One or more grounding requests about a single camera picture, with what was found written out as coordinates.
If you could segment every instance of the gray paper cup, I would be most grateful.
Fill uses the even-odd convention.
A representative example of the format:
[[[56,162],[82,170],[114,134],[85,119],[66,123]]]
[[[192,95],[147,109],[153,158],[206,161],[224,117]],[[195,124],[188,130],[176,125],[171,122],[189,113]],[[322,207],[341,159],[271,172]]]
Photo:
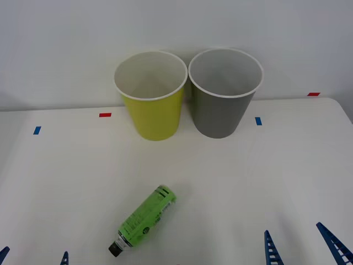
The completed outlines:
[[[236,49],[211,49],[190,62],[192,117],[211,138],[232,134],[264,79],[258,60]]]

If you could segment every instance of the cup rim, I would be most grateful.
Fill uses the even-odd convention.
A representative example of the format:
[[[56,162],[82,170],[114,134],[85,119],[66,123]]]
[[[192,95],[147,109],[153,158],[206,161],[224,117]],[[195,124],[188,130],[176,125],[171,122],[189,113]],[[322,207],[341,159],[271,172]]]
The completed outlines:
[[[230,51],[235,51],[235,52],[240,52],[241,54],[244,54],[248,57],[250,57],[252,60],[255,61],[255,63],[259,66],[260,70],[261,70],[261,80],[259,82],[259,84],[251,91],[247,92],[247,93],[244,93],[244,94],[240,94],[240,95],[234,95],[234,96],[225,96],[225,95],[220,95],[220,94],[216,94],[216,93],[212,93],[210,91],[207,91],[205,90],[204,88],[200,87],[196,82],[195,80],[193,79],[192,75],[191,75],[191,65],[192,63],[195,61],[196,58],[198,58],[199,56],[201,56],[202,54],[204,53],[207,53],[207,52],[210,52],[210,51],[215,51],[215,50],[230,50]],[[255,91],[262,85],[263,81],[264,81],[264,69],[262,67],[262,65],[260,64],[260,62],[252,55],[242,51],[242,50],[238,50],[238,49],[235,49],[235,48],[211,48],[211,49],[208,49],[208,50],[205,50],[205,51],[202,51],[200,53],[198,53],[197,55],[195,55],[194,58],[192,58],[192,60],[190,61],[189,63],[189,69],[188,69],[188,74],[189,74],[189,77],[190,77],[190,80],[192,81],[192,83],[201,91],[211,95],[211,96],[214,96],[214,97],[219,97],[219,98],[242,98],[242,97],[245,97],[247,95],[250,95],[252,93],[255,93]]]
[[[185,70],[185,77],[184,77],[184,80],[182,81],[181,85],[173,90],[172,92],[170,92],[169,94],[166,94],[164,96],[161,96],[161,97],[157,97],[157,98],[137,98],[137,97],[133,97],[133,96],[130,96],[126,93],[124,93],[123,91],[120,90],[119,87],[117,87],[116,83],[115,83],[115,74],[116,74],[116,71],[117,69],[124,63],[126,62],[127,60],[129,60],[130,58],[136,56],[136,55],[141,55],[141,54],[146,54],[146,53],[150,53],[150,52],[157,52],[157,53],[161,53],[161,54],[167,54],[169,56],[172,56],[174,57],[175,59],[177,59],[178,61],[181,62],[182,66],[184,67],[184,70]],[[179,58],[177,55],[175,54],[172,54],[170,52],[167,52],[167,51],[158,51],[158,50],[151,50],[151,51],[144,51],[144,52],[139,52],[137,54],[134,54],[134,55],[131,55],[129,56],[128,58],[126,58],[125,60],[123,60],[121,63],[119,63],[119,65],[117,66],[115,72],[114,72],[114,83],[115,83],[115,88],[116,90],[121,93],[123,96],[127,97],[127,98],[130,98],[130,99],[134,99],[134,100],[138,100],[138,101],[155,101],[155,100],[160,100],[160,99],[163,99],[163,98],[167,98],[167,97],[170,97],[171,95],[175,94],[176,92],[178,92],[179,90],[181,90],[181,88],[184,86],[184,84],[186,83],[186,80],[188,79],[188,67],[186,66],[185,62]]]

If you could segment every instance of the blue plastic piece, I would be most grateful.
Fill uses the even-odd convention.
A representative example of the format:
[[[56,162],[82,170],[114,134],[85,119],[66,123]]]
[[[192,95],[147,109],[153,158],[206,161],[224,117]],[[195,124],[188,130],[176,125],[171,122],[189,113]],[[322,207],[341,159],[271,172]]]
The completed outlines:
[[[261,122],[261,118],[260,117],[255,117],[256,120],[256,124],[257,125],[262,125],[263,123]]]
[[[40,132],[40,128],[42,128],[42,126],[37,126],[37,127],[35,128],[35,130],[34,130],[33,135],[38,135],[39,132]]]
[[[68,253],[65,251],[64,256],[62,257],[62,261],[60,265],[68,265]]]
[[[265,254],[267,265],[284,265],[268,230],[265,231]]]
[[[0,251],[0,265],[1,263],[4,261],[7,253],[9,253],[10,248],[9,247],[5,247],[3,250]]]
[[[318,222],[316,226],[319,229],[323,238],[325,239],[327,246],[331,250],[333,257],[336,260],[336,263],[338,265],[346,265],[348,263],[353,264],[352,252],[350,252],[349,249],[346,248],[346,246],[343,245],[343,243],[339,241],[339,239],[335,237],[335,235],[332,234],[330,230],[328,230],[323,224]]]

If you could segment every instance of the paper cup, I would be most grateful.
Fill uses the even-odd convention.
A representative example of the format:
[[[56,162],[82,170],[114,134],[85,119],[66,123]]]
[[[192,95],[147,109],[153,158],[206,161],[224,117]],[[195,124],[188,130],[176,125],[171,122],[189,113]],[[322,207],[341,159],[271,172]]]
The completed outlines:
[[[223,138],[237,128],[264,79],[261,64],[236,49],[211,49],[190,62],[192,117],[200,133]]]
[[[185,63],[164,51],[134,55],[117,67],[117,90],[142,137],[159,141],[177,131],[187,77]]]

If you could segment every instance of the red tape marker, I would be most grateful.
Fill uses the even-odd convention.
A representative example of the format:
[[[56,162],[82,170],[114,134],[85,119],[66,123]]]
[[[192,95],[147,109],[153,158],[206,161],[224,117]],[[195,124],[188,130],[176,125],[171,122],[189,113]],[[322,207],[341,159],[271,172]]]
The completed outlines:
[[[111,113],[99,113],[100,118],[111,117]]]
[[[309,97],[317,97],[318,95],[320,95],[318,92],[311,92],[308,94]]]

